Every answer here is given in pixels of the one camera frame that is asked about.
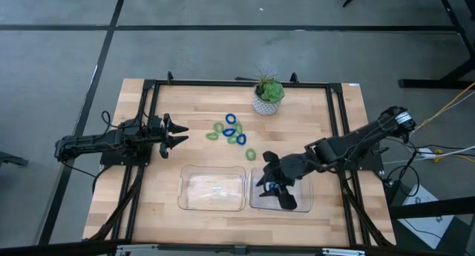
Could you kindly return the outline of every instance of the wooden table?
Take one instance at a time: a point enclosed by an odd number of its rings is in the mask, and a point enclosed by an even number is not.
[[[133,118],[137,112],[143,79],[124,79],[114,114],[114,124]],[[350,129],[367,124],[361,90],[343,84]],[[247,244],[276,246],[348,246],[341,189],[336,175],[310,174],[315,199],[308,213],[253,209],[246,201],[242,211],[189,211],[177,204],[179,177],[183,166],[232,167],[240,165],[249,173],[263,168],[262,153],[278,155],[303,153],[304,145],[330,137],[330,118],[324,89],[286,88],[279,111],[261,116],[252,107],[252,89],[245,87],[160,86],[156,115],[170,113],[178,125],[189,127],[189,139],[160,157],[154,146],[151,162],[145,169],[140,203],[134,226],[134,242]],[[230,145],[225,138],[210,141],[205,134],[215,121],[224,122],[227,113],[235,114],[247,135],[244,147]],[[337,113],[338,127],[342,133]],[[256,161],[247,161],[244,151],[254,148]],[[124,166],[114,166],[97,181],[83,236],[99,230],[116,208]],[[364,206],[384,236],[395,243],[393,227],[381,181],[374,173],[360,171]],[[128,210],[122,217],[119,237],[125,236]],[[357,240],[361,243],[359,222],[353,211]]]

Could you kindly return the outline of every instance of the gray floor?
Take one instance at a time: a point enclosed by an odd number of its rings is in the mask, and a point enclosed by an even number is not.
[[[449,24],[439,0],[125,0],[119,24]],[[462,0],[450,0],[471,34]],[[0,23],[108,24],[116,0],[0,0]],[[59,165],[54,142],[72,133],[104,40],[104,32],[0,32],[0,151],[30,160],[0,171],[0,247],[33,243]],[[455,35],[308,32],[116,32],[85,134],[103,131],[99,115],[114,111],[123,78],[233,79],[256,66],[280,80],[360,83],[369,119],[390,105],[410,109],[418,122],[458,91],[402,90],[397,80],[438,79],[468,58]],[[475,78],[474,74],[466,79]],[[417,145],[473,145],[475,98],[418,131]],[[388,143],[384,161],[410,153]],[[75,166],[97,172],[99,156]],[[387,170],[397,165],[387,165]],[[457,158],[417,162],[422,185],[439,199],[475,191],[474,167]],[[54,243],[78,241],[91,201],[91,179],[74,172]],[[411,175],[405,183],[412,186]],[[470,217],[462,218],[465,222]]]

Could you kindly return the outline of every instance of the green hair tie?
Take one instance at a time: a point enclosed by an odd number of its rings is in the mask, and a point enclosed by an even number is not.
[[[207,133],[206,138],[212,141],[216,141],[219,138],[219,135],[217,133]]]
[[[222,133],[223,130],[224,130],[224,124],[221,123],[221,122],[215,122],[215,123],[213,124],[213,129],[214,129],[214,131],[217,132],[217,133]]]
[[[247,158],[247,160],[253,161],[253,160],[255,160],[255,157],[256,157],[256,153],[255,153],[255,150],[254,150],[254,149],[249,148],[248,150],[246,150],[246,158]]]
[[[236,122],[232,127],[236,129],[238,134],[243,133],[243,125],[240,122]]]
[[[232,136],[232,137],[228,137],[228,143],[229,144],[235,144],[236,142],[238,141],[238,137],[237,136]]]

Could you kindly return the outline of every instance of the plastic container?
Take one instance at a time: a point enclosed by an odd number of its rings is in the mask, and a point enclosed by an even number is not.
[[[178,206],[187,210],[240,211],[246,205],[246,170],[186,165],[181,170]]]
[[[253,168],[249,178],[250,200],[249,204],[256,209],[272,209],[289,211],[281,208],[277,197],[259,197],[264,192],[263,186],[255,186],[264,175],[262,168]],[[309,212],[313,206],[313,186],[309,175],[302,180],[296,180],[294,186],[287,186],[287,190],[295,198],[297,208],[291,212]]]

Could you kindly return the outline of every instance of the white pot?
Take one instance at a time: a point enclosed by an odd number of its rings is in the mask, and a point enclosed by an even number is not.
[[[271,115],[277,112],[281,106],[281,100],[276,103],[270,103],[263,101],[259,96],[254,92],[252,95],[252,106],[260,115]]]

